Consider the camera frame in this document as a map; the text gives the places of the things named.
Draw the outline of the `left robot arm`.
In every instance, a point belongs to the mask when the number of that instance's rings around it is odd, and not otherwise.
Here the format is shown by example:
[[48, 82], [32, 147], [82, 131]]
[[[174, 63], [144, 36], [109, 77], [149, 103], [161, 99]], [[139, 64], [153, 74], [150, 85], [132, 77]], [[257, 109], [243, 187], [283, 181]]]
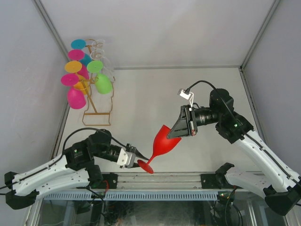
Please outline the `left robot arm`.
[[106, 129], [92, 128], [93, 134], [52, 160], [28, 172], [8, 172], [4, 175], [6, 204], [19, 210], [27, 208], [49, 194], [78, 187], [99, 188], [103, 175], [95, 158], [116, 163], [120, 168], [137, 168], [136, 159], [146, 160], [136, 147], [124, 145]]

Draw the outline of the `cyan plastic wine glass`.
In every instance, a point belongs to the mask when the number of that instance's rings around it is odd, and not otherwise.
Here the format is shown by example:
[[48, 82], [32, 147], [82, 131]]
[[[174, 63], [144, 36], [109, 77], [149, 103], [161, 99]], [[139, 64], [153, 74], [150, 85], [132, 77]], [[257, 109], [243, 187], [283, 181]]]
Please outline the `cyan plastic wine glass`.
[[[72, 49], [79, 49], [83, 50], [86, 47], [87, 43], [84, 39], [76, 39], [71, 42], [71, 48]], [[84, 57], [80, 60], [80, 62], [84, 65], [87, 66], [90, 62], [92, 61], [90, 55], [85, 53]]]

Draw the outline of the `right black base bracket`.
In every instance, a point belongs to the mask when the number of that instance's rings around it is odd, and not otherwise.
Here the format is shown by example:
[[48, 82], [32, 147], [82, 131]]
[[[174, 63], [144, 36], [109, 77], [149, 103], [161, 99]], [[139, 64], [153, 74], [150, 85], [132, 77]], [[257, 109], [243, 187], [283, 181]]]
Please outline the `right black base bracket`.
[[222, 186], [216, 178], [216, 174], [203, 173], [200, 175], [201, 186], [203, 189], [221, 189]]

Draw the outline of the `front clear wine glass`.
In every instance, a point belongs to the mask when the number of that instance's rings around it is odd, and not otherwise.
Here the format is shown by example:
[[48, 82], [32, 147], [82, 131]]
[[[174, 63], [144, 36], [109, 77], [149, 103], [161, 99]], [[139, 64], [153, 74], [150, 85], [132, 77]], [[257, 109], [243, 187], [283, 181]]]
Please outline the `front clear wine glass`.
[[109, 59], [105, 56], [105, 51], [102, 49], [95, 49], [91, 52], [90, 57], [93, 60], [98, 60], [103, 63], [103, 68], [101, 72], [105, 75], [107, 75], [110, 79], [111, 82], [115, 82], [115, 77], [114, 77], [114, 68], [109, 61]]

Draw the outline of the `aluminium mounting rail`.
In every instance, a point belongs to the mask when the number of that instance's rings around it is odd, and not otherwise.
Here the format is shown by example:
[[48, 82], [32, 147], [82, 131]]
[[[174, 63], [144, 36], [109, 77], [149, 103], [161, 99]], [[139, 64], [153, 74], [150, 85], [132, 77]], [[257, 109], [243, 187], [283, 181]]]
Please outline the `aluminium mounting rail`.
[[[211, 190], [203, 189], [200, 175], [213, 172], [115, 172], [118, 184], [115, 190]], [[231, 185], [222, 185], [223, 190], [231, 190]]]

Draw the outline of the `orange plastic wine glass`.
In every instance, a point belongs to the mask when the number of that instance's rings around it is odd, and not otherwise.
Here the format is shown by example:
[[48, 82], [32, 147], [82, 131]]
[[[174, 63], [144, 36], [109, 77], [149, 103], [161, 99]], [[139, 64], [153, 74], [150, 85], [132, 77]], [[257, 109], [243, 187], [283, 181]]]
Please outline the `orange plastic wine glass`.
[[64, 66], [65, 74], [61, 78], [61, 83], [68, 87], [84, 91], [88, 88], [89, 74], [87, 68], [79, 61], [70, 61]]

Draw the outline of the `rear magenta wine glass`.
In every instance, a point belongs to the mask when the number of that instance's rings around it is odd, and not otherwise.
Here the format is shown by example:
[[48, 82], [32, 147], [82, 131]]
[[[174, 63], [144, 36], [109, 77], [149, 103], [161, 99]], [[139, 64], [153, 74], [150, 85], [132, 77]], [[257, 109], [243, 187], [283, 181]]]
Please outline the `rear magenta wine glass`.
[[[81, 49], [73, 49], [69, 51], [68, 57], [73, 60], [73, 61], [78, 61], [83, 60], [85, 57], [85, 53]], [[83, 76], [85, 79], [89, 79], [89, 74], [86, 66], [81, 63], [82, 68], [77, 72], [78, 75]]]

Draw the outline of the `left black base bracket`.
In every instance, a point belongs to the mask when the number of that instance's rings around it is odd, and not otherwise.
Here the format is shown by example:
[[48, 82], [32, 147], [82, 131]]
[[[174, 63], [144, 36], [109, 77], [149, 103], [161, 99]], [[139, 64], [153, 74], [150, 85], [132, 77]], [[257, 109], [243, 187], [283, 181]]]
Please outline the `left black base bracket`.
[[118, 175], [115, 173], [102, 174], [102, 181], [94, 183], [92, 189], [116, 189], [118, 184]]

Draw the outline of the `red plastic wine glass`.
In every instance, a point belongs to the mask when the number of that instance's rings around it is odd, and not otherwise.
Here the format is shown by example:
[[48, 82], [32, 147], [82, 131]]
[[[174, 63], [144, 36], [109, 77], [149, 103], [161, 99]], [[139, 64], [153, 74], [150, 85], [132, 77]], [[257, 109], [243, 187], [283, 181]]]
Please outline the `red plastic wine glass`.
[[153, 174], [154, 171], [150, 166], [152, 160], [160, 155], [164, 155], [170, 152], [181, 141], [180, 137], [171, 138], [171, 139], [167, 138], [167, 135], [169, 134], [170, 131], [171, 129], [169, 127], [163, 125], [154, 138], [153, 148], [152, 148], [153, 153], [151, 158], [147, 162], [144, 162], [142, 160], [137, 161], [138, 166], [142, 168], [144, 171]]

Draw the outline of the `clear wine glass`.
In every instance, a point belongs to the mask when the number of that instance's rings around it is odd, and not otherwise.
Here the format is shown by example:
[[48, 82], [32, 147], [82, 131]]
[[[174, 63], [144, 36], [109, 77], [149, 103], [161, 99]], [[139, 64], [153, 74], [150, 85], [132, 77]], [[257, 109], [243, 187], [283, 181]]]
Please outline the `clear wine glass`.
[[92, 43], [93, 51], [91, 53], [93, 59], [99, 59], [105, 55], [104, 49], [103, 49], [104, 45], [105, 45], [104, 39], [99, 39], [99, 40], [93, 41], [93, 43]]
[[91, 52], [90, 57], [93, 60], [98, 60], [103, 63], [103, 68], [101, 72], [105, 75], [107, 75], [110, 79], [111, 82], [115, 82], [115, 77], [114, 77], [114, 68], [109, 61], [109, 59], [105, 56], [105, 51], [102, 49], [95, 49]]

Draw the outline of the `black base bracket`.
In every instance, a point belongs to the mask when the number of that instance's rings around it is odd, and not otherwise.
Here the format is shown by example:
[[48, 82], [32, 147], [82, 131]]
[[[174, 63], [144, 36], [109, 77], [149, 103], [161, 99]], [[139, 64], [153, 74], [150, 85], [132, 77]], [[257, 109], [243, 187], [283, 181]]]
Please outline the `black base bracket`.
[[115, 173], [102, 174], [102, 181], [94, 183], [92, 189], [116, 189], [118, 184], [118, 175]]
[[203, 173], [200, 175], [201, 186], [203, 189], [221, 189], [222, 186], [216, 178], [216, 174]]

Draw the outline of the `front magenta wine glass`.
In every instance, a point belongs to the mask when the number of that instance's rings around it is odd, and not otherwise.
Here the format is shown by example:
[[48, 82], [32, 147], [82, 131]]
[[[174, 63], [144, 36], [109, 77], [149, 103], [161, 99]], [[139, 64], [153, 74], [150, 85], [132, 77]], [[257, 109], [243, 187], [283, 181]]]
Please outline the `front magenta wine glass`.
[[79, 82], [78, 75], [74, 73], [65, 74], [61, 78], [61, 83], [64, 86], [70, 87], [67, 93], [67, 101], [72, 109], [81, 109], [86, 105], [86, 99], [81, 90], [76, 89], [74, 86]]

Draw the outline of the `green plastic wine glass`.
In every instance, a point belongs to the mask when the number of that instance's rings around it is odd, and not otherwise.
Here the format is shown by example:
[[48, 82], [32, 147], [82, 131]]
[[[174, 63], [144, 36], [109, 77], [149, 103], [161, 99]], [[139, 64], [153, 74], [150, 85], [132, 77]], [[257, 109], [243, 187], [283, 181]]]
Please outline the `green plastic wine glass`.
[[87, 70], [90, 73], [96, 73], [94, 85], [100, 94], [108, 94], [112, 91], [112, 83], [107, 75], [102, 74], [103, 63], [101, 61], [91, 61], [87, 65]]

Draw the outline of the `rear clear wine glass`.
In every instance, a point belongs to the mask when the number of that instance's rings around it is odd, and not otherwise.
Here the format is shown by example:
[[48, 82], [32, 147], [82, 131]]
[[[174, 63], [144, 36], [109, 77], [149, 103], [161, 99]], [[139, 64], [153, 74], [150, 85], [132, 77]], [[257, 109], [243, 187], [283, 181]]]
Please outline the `rear clear wine glass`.
[[104, 45], [105, 45], [104, 39], [99, 39], [99, 40], [93, 41], [93, 43], [92, 43], [93, 51], [91, 53], [93, 59], [99, 59], [105, 55], [104, 49], [103, 49]]

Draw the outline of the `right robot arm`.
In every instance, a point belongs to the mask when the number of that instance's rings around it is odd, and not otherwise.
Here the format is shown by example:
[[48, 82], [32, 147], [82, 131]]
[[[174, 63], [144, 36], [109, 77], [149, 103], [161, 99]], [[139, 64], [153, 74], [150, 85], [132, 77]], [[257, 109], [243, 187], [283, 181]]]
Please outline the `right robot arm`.
[[215, 124], [218, 134], [241, 148], [261, 170], [263, 176], [240, 171], [225, 163], [215, 171], [219, 189], [243, 188], [261, 198], [276, 213], [285, 216], [301, 199], [301, 177], [288, 167], [262, 140], [253, 125], [234, 111], [234, 99], [225, 89], [210, 92], [209, 107], [194, 107], [194, 94], [181, 89], [178, 95], [189, 101], [181, 106], [180, 115], [170, 129], [162, 126], [153, 142], [152, 159], [170, 152], [183, 137], [197, 134], [198, 127]]

